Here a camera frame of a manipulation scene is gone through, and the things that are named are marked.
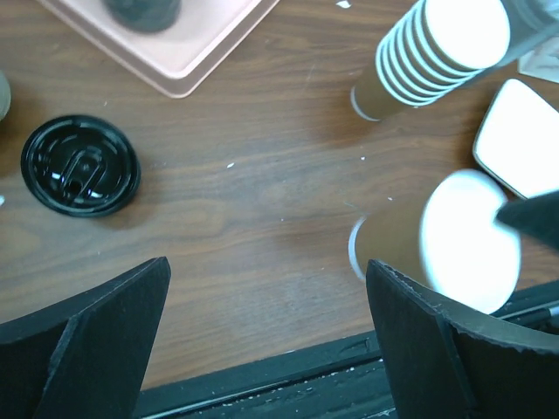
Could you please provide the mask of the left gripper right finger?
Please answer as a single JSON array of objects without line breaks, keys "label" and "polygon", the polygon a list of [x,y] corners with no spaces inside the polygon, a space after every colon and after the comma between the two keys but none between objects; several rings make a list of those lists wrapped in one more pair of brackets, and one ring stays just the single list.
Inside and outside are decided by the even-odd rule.
[{"label": "left gripper right finger", "polygon": [[366,285],[401,418],[556,418],[558,338],[479,312],[382,261]]}]

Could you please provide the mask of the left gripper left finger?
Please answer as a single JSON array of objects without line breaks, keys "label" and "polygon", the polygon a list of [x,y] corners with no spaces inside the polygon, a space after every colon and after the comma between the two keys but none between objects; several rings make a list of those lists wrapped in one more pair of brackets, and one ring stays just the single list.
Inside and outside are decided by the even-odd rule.
[{"label": "left gripper left finger", "polygon": [[3,418],[132,416],[168,294],[152,258],[1,325]]}]

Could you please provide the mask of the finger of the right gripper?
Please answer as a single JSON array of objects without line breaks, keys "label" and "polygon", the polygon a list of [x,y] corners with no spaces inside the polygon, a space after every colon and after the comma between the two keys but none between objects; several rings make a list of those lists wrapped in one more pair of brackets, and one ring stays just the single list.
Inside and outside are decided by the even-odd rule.
[{"label": "finger of the right gripper", "polygon": [[558,251],[558,191],[504,204],[496,219]]}]

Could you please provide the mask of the brown paper coffee cup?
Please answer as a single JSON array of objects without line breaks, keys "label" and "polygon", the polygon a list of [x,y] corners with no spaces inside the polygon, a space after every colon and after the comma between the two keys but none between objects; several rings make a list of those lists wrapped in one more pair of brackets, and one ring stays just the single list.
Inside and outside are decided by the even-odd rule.
[{"label": "brown paper coffee cup", "polygon": [[348,241],[359,279],[379,259],[435,292],[483,313],[501,309],[521,272],[521,237],[496,215],[507,197],[478,170],[360,218]]}]

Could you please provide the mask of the cream bear paper bag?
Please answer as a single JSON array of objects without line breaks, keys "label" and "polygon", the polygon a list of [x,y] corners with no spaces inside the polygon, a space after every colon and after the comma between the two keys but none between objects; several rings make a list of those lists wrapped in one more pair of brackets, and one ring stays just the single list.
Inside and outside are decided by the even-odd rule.
[{"label": "cream bear paper bag", "polygon": [[554,36],[518,59],[518,73],[559,82],[559,37]]}]

